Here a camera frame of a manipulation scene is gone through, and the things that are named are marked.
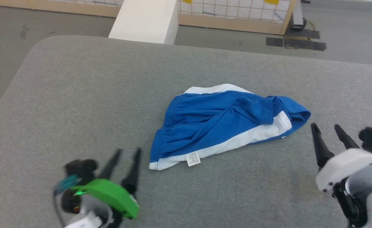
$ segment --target gray floor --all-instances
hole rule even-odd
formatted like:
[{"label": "gray floor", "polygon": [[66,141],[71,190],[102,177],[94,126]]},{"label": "gray floor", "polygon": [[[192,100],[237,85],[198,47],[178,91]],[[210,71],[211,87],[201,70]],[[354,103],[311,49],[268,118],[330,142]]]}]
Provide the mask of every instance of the gray floor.
[{"label": "gray floor", "polygon": [[[319,8],[312,5],[303,8],[303,15],[320,31],[320,41],[327,44],[324,52],[266,46],[265,38],[274,35],[189,26],[179,27],[176,44],[372,65],[372,9],[342,10],[347,5],[336,3],[329,6],[341,10],[326,9],[324,2]],[[0,7],[0,98],[38,41],[56,35],[107,37],[113,23],[114,18],[108,17]]]}]

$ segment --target grid mesh panel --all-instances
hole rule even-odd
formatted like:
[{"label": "grid mesh panel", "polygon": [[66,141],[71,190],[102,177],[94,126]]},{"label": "grid mesh panel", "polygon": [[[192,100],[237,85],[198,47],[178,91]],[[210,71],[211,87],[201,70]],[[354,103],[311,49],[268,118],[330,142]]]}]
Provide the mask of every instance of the grid mesh panel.
[{"label": "grid mesh panel", "polygon": [[[48,0],[101,6],[121,6],[124,0]],[[192,4],[177,0],[177,11],[181,14],[226,19],[241,19],[283,23],[290,0],[279,0],[278,5],[264,0],[193,0]]]}]

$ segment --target yellow tape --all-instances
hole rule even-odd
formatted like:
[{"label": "yellow tape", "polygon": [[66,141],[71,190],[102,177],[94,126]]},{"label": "yellow tape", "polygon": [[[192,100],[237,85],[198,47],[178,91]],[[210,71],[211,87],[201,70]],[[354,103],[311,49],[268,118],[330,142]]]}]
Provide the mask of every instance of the yellow tape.
[{"label": "yellow tape", "polygon": [[279,5],[279,0],[264,0],[264,1],[269,4]]}]

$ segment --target gray fabric surface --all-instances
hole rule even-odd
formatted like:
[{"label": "gray fabric surface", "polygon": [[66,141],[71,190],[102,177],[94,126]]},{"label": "gray fabric surface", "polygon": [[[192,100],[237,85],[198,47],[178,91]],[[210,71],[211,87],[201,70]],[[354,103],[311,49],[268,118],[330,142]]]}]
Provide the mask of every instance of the gray fabric surface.
[{"label": "gray fabric surface", "polygon": [[124,149],[120,182],[144,149],[139,218],[122,227],[344,227],[337,202],[315,184],[309,123],[287,138],[148,170],[170,100],[191,86],[230,83],[289,96],[312,111],[332,151],[334,123],[359,143],[372,126],[372,66],[85,36],[39,42],[0,101],[0,228],[59,227],[51,187],[63,164],[103,164]]}]

